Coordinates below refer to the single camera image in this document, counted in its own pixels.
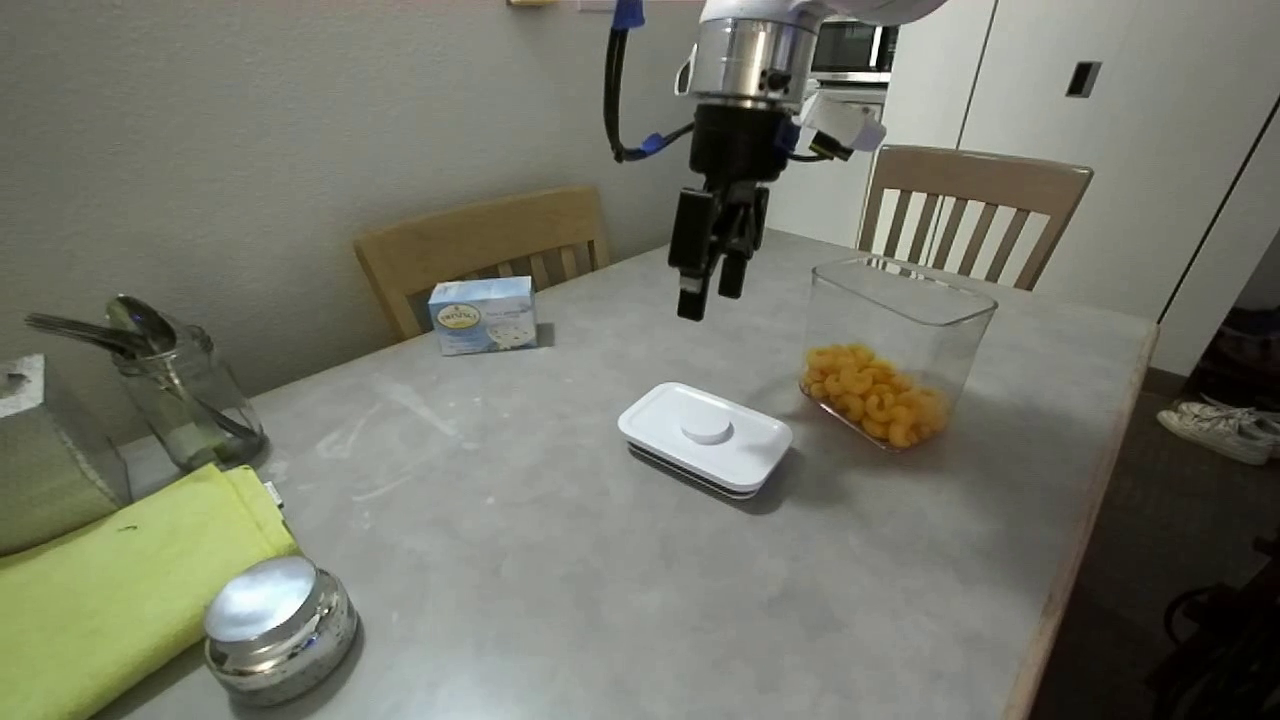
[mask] green towel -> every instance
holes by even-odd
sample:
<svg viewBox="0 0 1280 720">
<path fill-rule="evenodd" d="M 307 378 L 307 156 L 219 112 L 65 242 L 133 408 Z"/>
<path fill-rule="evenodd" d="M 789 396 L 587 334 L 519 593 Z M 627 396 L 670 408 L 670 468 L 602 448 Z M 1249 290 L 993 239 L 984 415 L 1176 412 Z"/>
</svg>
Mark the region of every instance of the green towel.
<svg viewBox="0 0 1280 720">
<path fill-rule="evenodd" d="M 0 716 L 86 716 L 203 636 L 203 605 L 297 550 L 253 468 L 198 468 L 114 517 L 0 557 Z"/>
</svg>

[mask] wooden chair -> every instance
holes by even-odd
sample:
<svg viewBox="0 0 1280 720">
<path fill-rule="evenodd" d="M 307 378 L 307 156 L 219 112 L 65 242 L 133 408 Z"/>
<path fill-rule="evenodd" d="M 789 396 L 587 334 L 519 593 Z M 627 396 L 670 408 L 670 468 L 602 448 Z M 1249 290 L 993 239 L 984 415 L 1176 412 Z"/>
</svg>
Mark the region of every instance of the wooden chair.
<svg viewBox="0 0 1280 720">
<path fill-rule="evenodd" d="M 607 231 L 591 186 L 484 198 L 381 229 L 354 256 L 399 341 L 418 334 L 415 302 L 441 281 L 533 276 L 550 286 L 607 265 Z"/>
<path fill-rule="evenodd" d="M 1091 167 L 952 149 L 879 149 L 856 248 L 1037 286 Z"/>
</svg>

